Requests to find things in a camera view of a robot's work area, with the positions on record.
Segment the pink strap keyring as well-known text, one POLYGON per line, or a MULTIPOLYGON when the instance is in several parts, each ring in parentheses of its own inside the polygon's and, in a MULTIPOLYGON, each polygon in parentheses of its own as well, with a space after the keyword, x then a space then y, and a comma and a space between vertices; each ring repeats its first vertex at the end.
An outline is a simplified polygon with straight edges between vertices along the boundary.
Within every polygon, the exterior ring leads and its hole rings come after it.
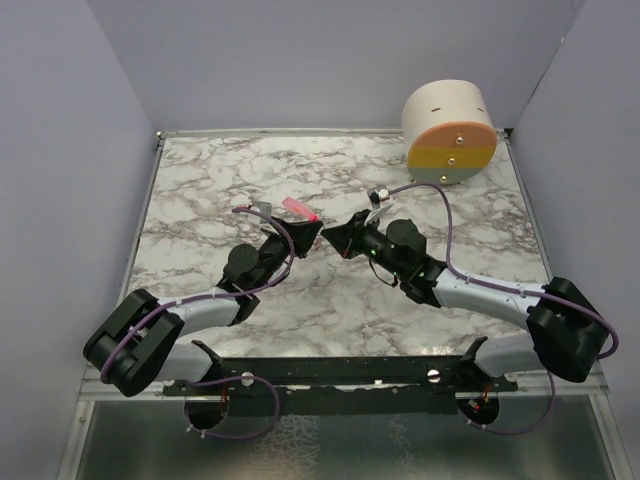
POLYGON ((304 203, 292 197, 286 197, 282 201, 282 206, 289 212, 303 217, 305 220, 315 222, 319 217, 304 203))

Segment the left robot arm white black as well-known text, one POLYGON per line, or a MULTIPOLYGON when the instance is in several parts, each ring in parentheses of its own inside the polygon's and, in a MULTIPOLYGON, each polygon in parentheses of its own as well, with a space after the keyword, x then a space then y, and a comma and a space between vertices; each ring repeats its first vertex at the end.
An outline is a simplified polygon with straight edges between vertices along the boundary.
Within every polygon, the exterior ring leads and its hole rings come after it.
POLYGON ((202 395, 214 392, 221 380, 218 356, 197 341, 176 341, 245 321, 260 303, 257 293, 282 282, 293 261, 308 254, 323 227, 319 220, 268 222, 275 230, 260 247, 239 244, 231 249, 222 278, 212 289, 164 299, 145 289, 128 294, 83 348, 101 381, 126 397, 167 380, 186 381, 202 395))

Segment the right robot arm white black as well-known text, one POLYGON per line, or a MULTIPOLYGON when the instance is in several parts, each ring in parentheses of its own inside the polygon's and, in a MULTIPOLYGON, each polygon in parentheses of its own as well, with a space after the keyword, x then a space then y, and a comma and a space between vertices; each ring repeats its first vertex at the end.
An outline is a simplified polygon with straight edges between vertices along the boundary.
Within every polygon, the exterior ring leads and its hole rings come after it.
POLYGON ((522 334, 484 340, 459 367, 461 383, 481 391, 506 373, 546 369, 574 383, 586 380, 608 337, 597 311, 569 280, 516 284, 486 277, 457 276, 427 253, 427 239, 409 219, 380 232, 368 211, 355 213, 323 237, 345 259, 364 255, 391 273, 418 304, 458 308, 505 321, 522 334))

